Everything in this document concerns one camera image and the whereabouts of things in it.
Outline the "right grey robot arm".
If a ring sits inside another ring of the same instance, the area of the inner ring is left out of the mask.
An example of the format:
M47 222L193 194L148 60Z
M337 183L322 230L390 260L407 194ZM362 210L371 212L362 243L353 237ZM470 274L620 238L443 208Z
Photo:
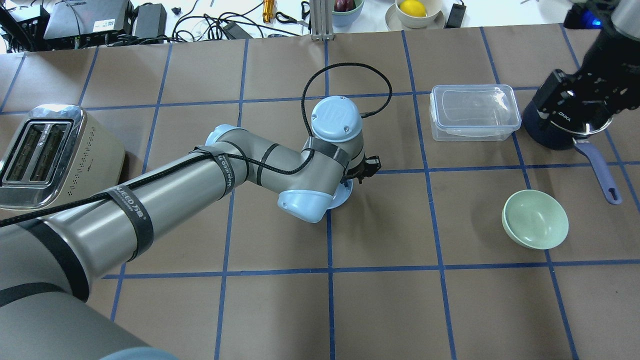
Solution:
M555 69L532 103L543 126L587 136L639 107L639 2L622 0L572 74Z

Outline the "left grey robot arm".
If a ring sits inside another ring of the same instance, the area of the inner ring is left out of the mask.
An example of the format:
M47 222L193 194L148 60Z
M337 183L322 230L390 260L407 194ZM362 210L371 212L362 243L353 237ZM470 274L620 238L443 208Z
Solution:
M176 161L89 198L1 221L3 360L173 360L87 305L93 282L245 182L307 223L380 170L346 96L320 100L296 151L230 124Z

